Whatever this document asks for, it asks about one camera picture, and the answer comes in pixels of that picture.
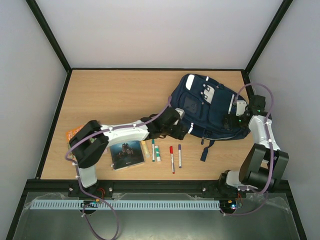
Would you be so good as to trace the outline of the dark Wuthering Heights book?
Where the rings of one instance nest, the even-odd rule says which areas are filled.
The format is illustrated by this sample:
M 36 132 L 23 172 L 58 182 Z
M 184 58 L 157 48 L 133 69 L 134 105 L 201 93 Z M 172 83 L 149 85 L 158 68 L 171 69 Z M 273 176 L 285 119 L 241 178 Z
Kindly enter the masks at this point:
M 122 170 L 145 162 L 139 141 L 127 141 L 109 147 L 114 171 Z

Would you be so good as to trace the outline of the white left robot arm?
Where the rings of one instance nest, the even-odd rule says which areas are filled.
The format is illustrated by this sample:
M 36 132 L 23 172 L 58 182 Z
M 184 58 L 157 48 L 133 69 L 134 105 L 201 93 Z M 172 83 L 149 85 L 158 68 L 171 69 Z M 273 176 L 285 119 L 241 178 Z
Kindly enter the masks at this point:
M 85 124 L 70 140 L 66 160 L 76 167 L 79 185 L 89 188 L 97 183 L 96 163 L 106 148 L 127 141 L 144 141 L 170 136 L 183 140 L 189 128 L 183 123 L 185 112 L 165 107 L 162 112 L 137 121 L 118 125 L 103 125 L 97 120 Z

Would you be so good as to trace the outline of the orange Treehouse book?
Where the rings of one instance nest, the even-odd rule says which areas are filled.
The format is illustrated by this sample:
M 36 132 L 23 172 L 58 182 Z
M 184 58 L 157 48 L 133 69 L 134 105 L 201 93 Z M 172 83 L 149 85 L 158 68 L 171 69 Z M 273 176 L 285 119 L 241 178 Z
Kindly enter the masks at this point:
M 71 130 L 69 130 L 69 131 L 67 131 L 67 132 L 65 133 L 68 149 L 70 148 L 70 144 L 69 144 L 70 140 L 71 140 L 83 127 L 84 127 L 84 125 L 82 124 L 82 125 L 74 128 L 74 129 L 71 129 Z

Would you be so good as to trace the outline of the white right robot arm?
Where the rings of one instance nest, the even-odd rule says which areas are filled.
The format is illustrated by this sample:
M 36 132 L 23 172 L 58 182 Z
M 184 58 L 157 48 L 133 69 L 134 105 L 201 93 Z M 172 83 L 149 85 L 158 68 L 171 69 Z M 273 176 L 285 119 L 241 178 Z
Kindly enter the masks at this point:
M 253 146 L 238 171 L 227 170 L 218 183 L 218 191 L 229 196 L 235 191 L 273 192 L 281 182 L 289 162 L 288 153 L 282 151 L 273 135 L 272 120 L 265 112 L 266 98 L 255 95 L 247 103 L 233 99 L 236 113 L 225 115 L 225 127 L 250 130 Z

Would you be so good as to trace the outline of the navy blue student backpack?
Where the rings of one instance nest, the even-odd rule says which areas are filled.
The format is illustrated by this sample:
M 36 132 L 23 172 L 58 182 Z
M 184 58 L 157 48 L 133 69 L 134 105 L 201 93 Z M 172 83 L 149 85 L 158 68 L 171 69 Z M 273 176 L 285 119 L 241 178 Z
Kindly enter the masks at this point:
M 235 116 L 237 93 L 209 76 L 188 73 L 184 75 L 171 94 L 170 105 L 184 110 L 182 123 L 187 133 L 204 140 L 209 145 L 203 149 L 200 160 L 206 161 L 209 148 L 215 141 L 242 140 L 249 133 L 247 126 L 225 127 L 227 115 Z

